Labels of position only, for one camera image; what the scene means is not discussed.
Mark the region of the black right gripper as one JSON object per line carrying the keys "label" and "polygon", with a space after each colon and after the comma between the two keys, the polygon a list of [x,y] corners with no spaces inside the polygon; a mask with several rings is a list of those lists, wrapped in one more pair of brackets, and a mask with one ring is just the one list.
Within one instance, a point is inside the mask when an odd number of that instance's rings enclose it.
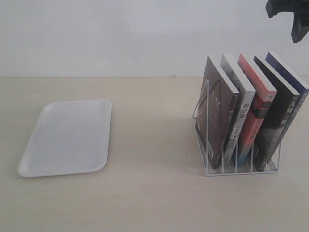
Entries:
{"label": "black right gripper", "polygon": [[309,1],[308,0],[268,0],[266,12],[269,18],[279,13],[294,14],[291,37],[293,43],[300,42],[309,31]]}

